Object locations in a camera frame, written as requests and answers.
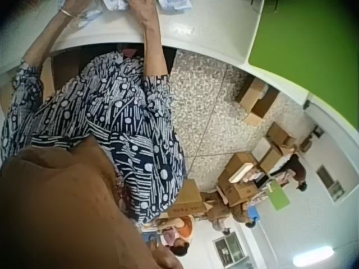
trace terrazzo floor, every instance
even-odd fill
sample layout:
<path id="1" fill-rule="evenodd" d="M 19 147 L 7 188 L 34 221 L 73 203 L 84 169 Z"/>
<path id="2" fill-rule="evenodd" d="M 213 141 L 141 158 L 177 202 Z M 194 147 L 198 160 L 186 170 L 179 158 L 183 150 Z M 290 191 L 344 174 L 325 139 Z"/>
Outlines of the terrazzo floor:
<path id="1" fill-rule="evenodd" d="M 276 121 L 298 142 L 315 123 L 301 106 L 280 93 L 258 126 L 243 119 L 234 101 L 247 73 L 218 60 L 178 50 L 171 73 L 173 121 L 186 155 L 187 177 L 201 191 L 215 188 L 217 178 L 235 152 L 251 151 Z"/>

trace ceiling light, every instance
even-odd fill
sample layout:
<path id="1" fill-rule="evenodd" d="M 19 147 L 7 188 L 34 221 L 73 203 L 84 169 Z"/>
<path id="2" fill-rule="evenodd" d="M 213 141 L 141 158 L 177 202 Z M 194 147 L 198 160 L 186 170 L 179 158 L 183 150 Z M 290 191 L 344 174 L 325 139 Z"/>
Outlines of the ceiling light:
<path id="1" fill-rule="evenodd" d="M 308 251 L 303 254 L 296 255 L 293 259 L 293 264 L 297 267 L 304 267 L 328 259 L 333 254 L 334 251 L 329 246 L 317 248 L 313 251 Z"/>

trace navy and white dress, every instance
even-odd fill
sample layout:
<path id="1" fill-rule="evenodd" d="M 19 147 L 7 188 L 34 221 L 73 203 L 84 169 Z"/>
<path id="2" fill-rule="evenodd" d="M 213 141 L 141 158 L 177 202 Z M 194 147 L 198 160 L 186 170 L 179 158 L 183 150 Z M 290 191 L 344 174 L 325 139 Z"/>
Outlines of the navy and white dress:
<path id="1" fill-rule="evenodd" d="M 22 62 L 4 123 L 2 160 L 26 146 L 70 149 L 93 135 L 128 194 L 126 212 L 146 223 L 176 199 L 186 175 L 171 120 L 169 76 L 143 76 L 143 58 L 92 60 L 43 102 L 40 69 Z"/>

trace white desk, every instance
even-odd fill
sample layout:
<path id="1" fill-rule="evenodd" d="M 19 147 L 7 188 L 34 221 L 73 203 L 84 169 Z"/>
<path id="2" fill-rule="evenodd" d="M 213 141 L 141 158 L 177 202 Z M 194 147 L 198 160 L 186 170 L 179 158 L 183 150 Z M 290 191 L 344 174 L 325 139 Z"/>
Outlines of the white desk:
<path id="1" fill-rule="evenodd" d="M 163 45 L 204 54 L 241 68 L 286 93 L 299 104 L 307 90 L 248 64 L 263 0 L 192 0 L 193 8 L 168 15 L 159 8 Z M 20 63 L 31 43 L 57 12 L 57 0 L 14 16 L 0 30 L 0 74 Z M 66 29 L 52 51 L 96 43 L 141 42 L 141 31 L 130 11 L 110 12 L 87 27 Z"/>

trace bracelet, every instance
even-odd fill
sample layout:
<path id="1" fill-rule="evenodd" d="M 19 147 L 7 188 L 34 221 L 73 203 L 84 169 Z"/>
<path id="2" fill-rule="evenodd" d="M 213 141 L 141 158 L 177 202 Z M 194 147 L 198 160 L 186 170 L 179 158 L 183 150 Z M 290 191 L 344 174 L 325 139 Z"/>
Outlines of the bracelet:
<path id="1" fill-rule="evenodd" d="M 60 8 L 60 11 L 61 11 L 62 13 L 64 13 L 66 16 L 68 16 L 68 17 L 76 18 L 76 16 L 74 16 L 74 15 L 68 13 L 66 10 L 64 10 L 64 9 L 62 9 L 62 8 Z"/>

